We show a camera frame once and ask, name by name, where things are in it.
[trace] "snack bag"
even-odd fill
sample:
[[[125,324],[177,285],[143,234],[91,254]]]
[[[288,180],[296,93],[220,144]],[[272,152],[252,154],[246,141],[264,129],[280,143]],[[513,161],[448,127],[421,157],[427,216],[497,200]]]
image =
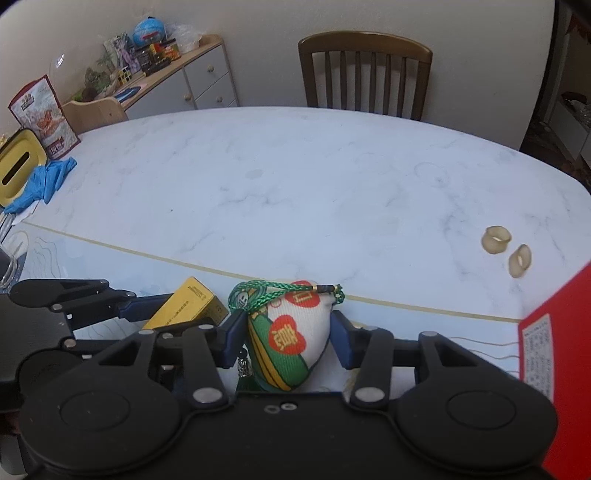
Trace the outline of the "snack bag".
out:
[[[61,158],[80,142],[47,75],[25,85],[8,107],[23,128],[33,130],[49,160]]]

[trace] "cardboard box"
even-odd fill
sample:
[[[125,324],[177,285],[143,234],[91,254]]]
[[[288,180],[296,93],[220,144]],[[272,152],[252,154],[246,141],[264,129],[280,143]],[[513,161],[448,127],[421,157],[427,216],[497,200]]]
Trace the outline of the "cardboard box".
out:
[[[210,317],[219,325],[226,315],[228,310],[223,303],[199,280],[189,277],[148,320],[144,329],[191,322],[205,317]]]
[[[558,412],[543,463],[558,480],[591,478],[590,307],[591,264],[518,327],[520,378]]]

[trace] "marble table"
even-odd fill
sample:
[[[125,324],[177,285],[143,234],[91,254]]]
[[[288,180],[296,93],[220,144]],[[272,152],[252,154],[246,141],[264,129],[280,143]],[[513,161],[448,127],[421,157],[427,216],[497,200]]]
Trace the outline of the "marble table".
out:
[[[341,283],[352,320],[402,338],[437,330],[517,375],[517,322],[591,260],[582,185],[429,124],[183,112],[88,132],[72,156],[62,189],[7,239],[37,244],[25,276],[155,294],[194,275],[222,299],[249,278]],[[491,225],[513,235],[504,254],[480,245]],[[533,261],[515,280],[507,260],[519,244]]]

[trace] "beige ring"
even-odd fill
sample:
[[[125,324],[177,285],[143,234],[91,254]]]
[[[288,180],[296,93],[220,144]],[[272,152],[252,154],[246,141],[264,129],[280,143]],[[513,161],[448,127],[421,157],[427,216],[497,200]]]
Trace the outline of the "beige ring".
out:
[[[531,250],[526,245],[520,245],[509,257],[509,275],[520,278],[531,265]]]
[[[482,248],[490,254],[496,255],[507,250],[511,241],[511,234],[504,226],[490,226],[482,236]]]

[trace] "blue globe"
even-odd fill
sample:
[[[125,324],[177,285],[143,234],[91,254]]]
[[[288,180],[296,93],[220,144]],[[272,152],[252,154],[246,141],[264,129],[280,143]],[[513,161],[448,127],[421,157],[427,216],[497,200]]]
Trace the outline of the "blue globe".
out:
[[[133,39],[135,46],[143,48],[151,43],[162,41],[165,36],[164,24],[157,18],[148,17],[136,25]]]

